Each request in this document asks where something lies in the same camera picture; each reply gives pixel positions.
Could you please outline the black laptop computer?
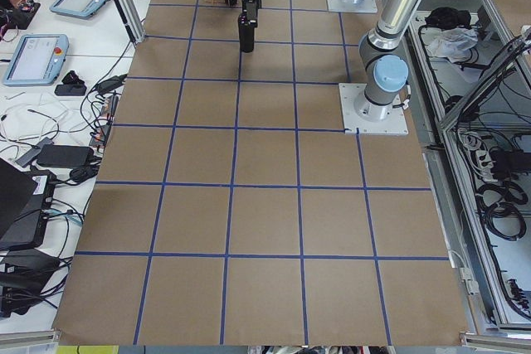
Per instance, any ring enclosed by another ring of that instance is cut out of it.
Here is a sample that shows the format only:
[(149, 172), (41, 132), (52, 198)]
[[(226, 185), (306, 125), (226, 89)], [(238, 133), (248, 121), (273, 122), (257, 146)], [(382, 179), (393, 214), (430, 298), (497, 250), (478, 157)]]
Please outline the black laptop computer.
[(1, 161), (1, 250), (40, 246), (46, 233), (56, 175), (49, 170), (22, 172)]

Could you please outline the dark glass wine bottle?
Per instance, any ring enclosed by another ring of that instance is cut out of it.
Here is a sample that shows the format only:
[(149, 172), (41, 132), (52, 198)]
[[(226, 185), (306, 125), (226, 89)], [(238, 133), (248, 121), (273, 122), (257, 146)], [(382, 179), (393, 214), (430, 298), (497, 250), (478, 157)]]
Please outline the dark glass wine bottle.
[(240, 51), (244, 53), (251, 53), (254, 51), (256, 24), (249, 20), (244, 13), (239, 15), (237, 21)]

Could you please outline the teach pendant near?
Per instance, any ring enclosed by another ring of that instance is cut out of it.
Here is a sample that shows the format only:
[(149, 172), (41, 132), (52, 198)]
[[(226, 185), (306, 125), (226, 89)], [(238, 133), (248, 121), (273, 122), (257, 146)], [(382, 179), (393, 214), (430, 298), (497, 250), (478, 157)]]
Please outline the teach pendant near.
[(26, 34), (2, 79), (6, 86), (51, 85), (61, 72), (70, 42), (64, 34)]

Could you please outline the grey orange usb hub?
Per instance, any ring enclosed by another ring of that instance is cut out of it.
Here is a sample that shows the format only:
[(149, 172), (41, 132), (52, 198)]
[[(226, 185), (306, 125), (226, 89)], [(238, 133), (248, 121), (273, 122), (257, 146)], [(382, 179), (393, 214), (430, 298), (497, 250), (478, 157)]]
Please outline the grey orange usb hub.
[(102, 105), (102, 108), (100, 110), (99, 118), (105, 119), (105, 120), (112, 120), (115, 116), (118, 103), (119, 103), (118, 95), (112, 95), (109, 98), (105, 99)]
[(99, 126), (95, 132), (92, 132), (89, 146), (92, 148), (104, 148), (110, 136), (111, 127), (111, 124), (104, 124)]

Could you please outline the black power brick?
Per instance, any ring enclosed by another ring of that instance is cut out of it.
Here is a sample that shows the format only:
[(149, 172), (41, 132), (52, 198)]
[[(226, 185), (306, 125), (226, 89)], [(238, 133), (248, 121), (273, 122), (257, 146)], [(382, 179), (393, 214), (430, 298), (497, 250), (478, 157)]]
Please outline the black power brick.
[(46, 144), (37, 156), (43, 167), (75, 168), (85, 166), (94, 156), (90, 147)]

